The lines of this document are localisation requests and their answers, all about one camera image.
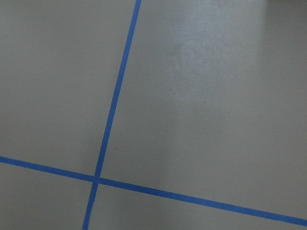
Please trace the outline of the blue tape line lengthwise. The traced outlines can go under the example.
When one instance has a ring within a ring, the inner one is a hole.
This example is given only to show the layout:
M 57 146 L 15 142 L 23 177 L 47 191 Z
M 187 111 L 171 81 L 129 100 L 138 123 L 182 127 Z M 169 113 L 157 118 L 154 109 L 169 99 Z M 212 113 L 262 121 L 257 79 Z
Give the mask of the blue tape line lengthwise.
M 86 212 L 85 212 L 84 219 L 83 219 L 83 225 L 82 225 L 83 230 L 87 230 L 89 228 L 91 212 L 94 207 L 94 202 L 95 202 L 95 198 L 96 198 L 96 194 L 98 190 L 99 180 L 100 180 L 101 172 L 103 169 L 106 150 L 108 146 L 108 140 L 110 137 L 110 133 L 111 133 L 111 129 L 112 129 L 113 121 L 114 121 L 114 116 L 115 116 L 115 112 L 116 112 L 116 108 L 118 104 L 122 82 L 124 79 L 124 74 L 125 74 L 125 70 L 126 70 L 126 66 L 127 66 L 127 62 L 129 58 L 130 48 L 131 48 L 131 44 L 133 40 L 136 23 L 138 20 L 141 3 L 142 2 L 140 0 L 135 1 L 134 9 L 132 12 L 129 31 L 128 31 L 128 35 L 127 35 L 127 39 L 126 39 L 126 43 L 125 43 L 119 71 L 118 71 L 118 76 L 117 76 L 117 81 L 116 81 L 116 85 L 115 85 L 113 96 L 112 96 L 112 101 L 110 104 L 110 109 L 109 109 L 109 113 L 108 113 L 108 117 L 106 121 L 106 126 L 105 126 L 105 130 L 103 134 L 99 156 L 97 159 L 96 168 L 95 168 L 95 172 L 93 175 L 92 186 L 91 186 L 90 194 L 88 197 Z

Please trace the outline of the blue tape line crosswise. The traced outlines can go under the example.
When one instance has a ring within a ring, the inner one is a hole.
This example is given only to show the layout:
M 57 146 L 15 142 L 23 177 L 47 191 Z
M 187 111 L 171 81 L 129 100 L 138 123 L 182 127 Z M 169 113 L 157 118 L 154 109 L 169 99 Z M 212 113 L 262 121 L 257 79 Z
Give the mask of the blue tape line crosswise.
M 45 166 L 45 165 L 41 165 L 41 164 L 16 160 L 16 159 L 7 158 L 7 157 L 3 157 L 3 156 L 1 156 L 0 162 L 5 163 L 5 164 L 9 164 L 9 165 L 22 167 L 22 168 L 31 169 L 31 170 L 36 170 L 36 171 L 41 171 L 41 172 L 45 172 L 45 173 L 56 174 L 56 175 L 60 175 L 60 176 L 64 176 L 64 177 L 74 178 L 74 179 L 77 179 L 77 180 L 82 180 L 82 181 L 87 181 L 87 182 L 91 182 L 93 180 L 93 176 L 91 176 L 91 175 L 86 175 L 86 174 L 83 174 L 83 173 L 78 173 L 78 172 L 58 169 L 58 168 L 54 168 L 54 167 L 49 167 L 49 166 Z M 201 205 L 201 206 L 205 206 L 205 207 L 211 207 L 211 208 L 221 209 L 221 210 L 225 210 L 225 211 L 245 214 L 245 215 L 254 216 L 254 217 L 258 217 L 258 218 L 281 221 L 281 222 L 299 225 L 299 226 L 306 226 L 307 225 L 307 220 L 302 219 L 302 218 L 285 216 L 285 215 L 281 215 L 281 214 L 276 214 L 276 213 L 271 213 L 271 212 L 267 212 L 267 211 L 261 211 L 261 210 L 256 210 L 256 209 L 252 209 L 252 208 L 231 205 L 231 204 L 227 204 L 227 203 L 212 201 L 212 200 L 198 198 L 198 197 L 194 197 L 194 196 L 172 193 L 172 192 L 168 192 L 168 191 L 164 191 L 164 190 L 149 188 L 149 187 L 135 185 L 135 184 L 124 183 L 124 182 L 110 180 L 110 179 L 106 179 L 106 178 L 99 178 L 98 183 L 101 184 L 101 185 L 107 185 L 107 186 L 111 186 L 111 187 L 115 187 L 115 188 L 120 188 L 120 189 L 124 189 L 124 190 L 130 190 L 130 191 L 138 192 L 138 193 L 144 193 L 144 194 L 148 194 L 148 195 L 168 198 L 168 199 L 172 199 L 172 200 L 177 200 L 177 201 L 182 201 L 182 202 L 186 202 L 186 203 Z

